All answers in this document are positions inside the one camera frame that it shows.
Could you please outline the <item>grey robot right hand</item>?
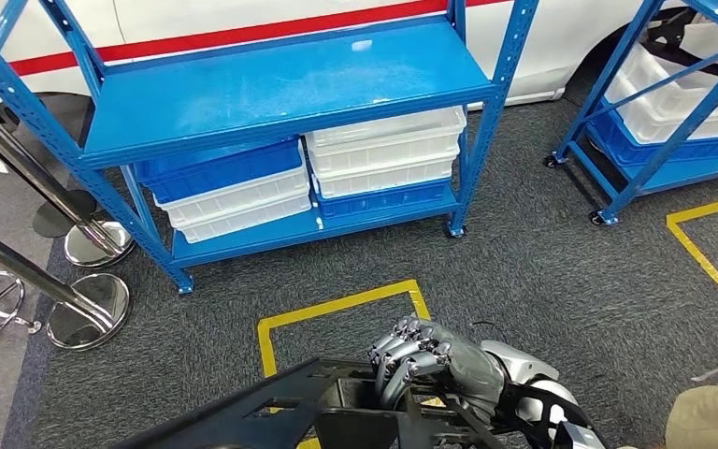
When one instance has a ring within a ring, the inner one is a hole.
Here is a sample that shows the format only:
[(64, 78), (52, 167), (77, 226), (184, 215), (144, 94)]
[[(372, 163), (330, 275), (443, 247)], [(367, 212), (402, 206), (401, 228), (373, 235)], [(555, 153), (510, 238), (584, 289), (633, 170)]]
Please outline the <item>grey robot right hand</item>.
[(500, 362), (445, 326), (405, 316), (370, 345), (367, 356), (383, 409), (393, 409), (415, 382), (428, 378), (485, 425), (496, 416), (505, 387)]

